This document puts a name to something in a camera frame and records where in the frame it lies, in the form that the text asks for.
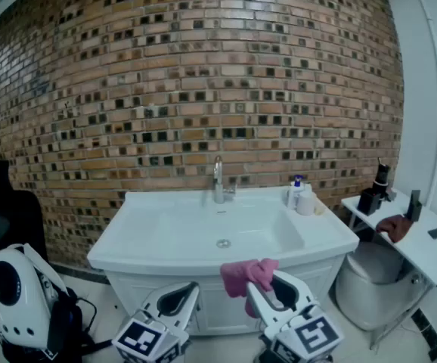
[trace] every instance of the pink towel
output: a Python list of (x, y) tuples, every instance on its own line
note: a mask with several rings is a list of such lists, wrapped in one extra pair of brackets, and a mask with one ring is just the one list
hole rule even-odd
[[(225, 291), (230, 297), (246, 297), (247, 282), (259, 283), (263, 290), (270, 292), (272, 275), (278, 266), (278, 261), (269, 258), (261, 262), (251, 259), (250, 261), (225, 263), (220, 267), (220, 275), (224, 280)], [(246, 313), (252, 318), (258, 317), (249, 300), (246, 302)]]

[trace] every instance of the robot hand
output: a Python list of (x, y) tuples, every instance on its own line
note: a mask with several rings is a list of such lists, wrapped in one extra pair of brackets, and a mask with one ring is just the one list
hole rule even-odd
[(170, 363), (189, 345), (185, 329), (197, 308), (197, 283), (156, 289), (113, 339), (126, 361)]
[(277, 308), (260, 285), (247, 283), (247, 297), (266, 328), (266, 346), (286, 363), (306, 363), (326, 359), (343, 340), (304, 281), (283, 271), (275, 271), (271, 285), (283, 308)]

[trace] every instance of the tiled floor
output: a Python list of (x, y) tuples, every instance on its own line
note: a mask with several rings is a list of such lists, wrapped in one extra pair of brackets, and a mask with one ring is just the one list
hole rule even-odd
[[(91, 335), (96, 342), (112, 338), (126, 317), (116, 294), (109, 285), (95, 284), (72, 277), (63, 276), (64, 283), (73, 288), (78, 296), (98, 307)], [(85, 323), (88, 324), (93, 310), (85, 303), (82, 307)], [(426, 342), (417, 332), (397, 329), (381, 344), (377, 352), (368, 349), (369, 334), (351, 324), (328, 299), (324, 310), (336, 322), (346, 336), (336, 348), (333, 357), (336, 363), (429, 363)], [(416, 329), (411, 320), (403, 324)], [(261, 351), (262, 342), (258, 334), (230, 337), (194, 338), (187, 351), (186, 363), (247, 363)], [(85, 358), (86, 363), (122, 363), (117, 351), (110, 347)]]

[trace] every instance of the brown towel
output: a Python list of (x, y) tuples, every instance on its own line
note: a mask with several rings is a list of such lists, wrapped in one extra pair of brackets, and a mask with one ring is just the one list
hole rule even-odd
[(402, 215), (390, 216), (389, 218), (384, 218), (378, 223), (377, 233), (386, 231), (390, 240), (396, 244), (407, 235), (412, 223), (413, 222), (410, 219), (407, 219)]

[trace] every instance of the soap dispenser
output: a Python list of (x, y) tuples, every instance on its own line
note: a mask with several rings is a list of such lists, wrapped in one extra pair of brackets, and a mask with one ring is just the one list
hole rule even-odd
[(299, 196), (299, 192), (304, 191), (304, 184), (301, 183), (301, 180), (304, 176), (296, 175), (294, 176), (294, 181), (291, 182), (289, 186), (289, 190), (287, 192), (287, 208), (295, 209), (297, 204), (297, 198)]

